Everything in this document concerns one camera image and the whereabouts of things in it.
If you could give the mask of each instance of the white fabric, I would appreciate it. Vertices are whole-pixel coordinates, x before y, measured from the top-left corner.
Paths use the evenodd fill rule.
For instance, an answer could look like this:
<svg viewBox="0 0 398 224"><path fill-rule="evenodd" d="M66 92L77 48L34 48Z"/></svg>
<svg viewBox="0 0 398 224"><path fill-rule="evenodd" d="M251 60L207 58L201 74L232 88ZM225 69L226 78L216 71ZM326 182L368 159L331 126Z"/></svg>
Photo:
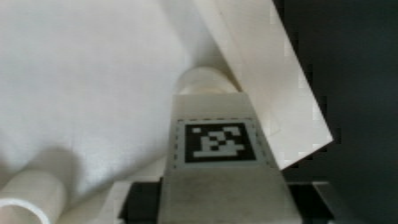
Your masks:
<svg viewBox="0 0 398 224"><path fill-rule="evenodd" d="M278 35L274 42L283 46L287 36ZM164 155L175 87L196 66L228 70L193 1L2 0L0 185L26 166L43 168L66 183L74 205ZM289 83L303 78L299 65L290 69L280 83L285 78ZM265 81L244 86L257 109ZM308 88L299 94L313 97ZM278 96L273 106L292 97ZM265 108L278 119L281 107L264 104ZM290 121L313 119L313 109L294 112L287 122L287 117L280 118L276 130L287 129ZM315 125L324 134L324 123L304 124ZM292 130L297 134L271 139L278 155L290 144L281 168L303 158L301 152L308 154L328 142L317 137L319 146L310 146L313 132L303 126Z"/></svg>

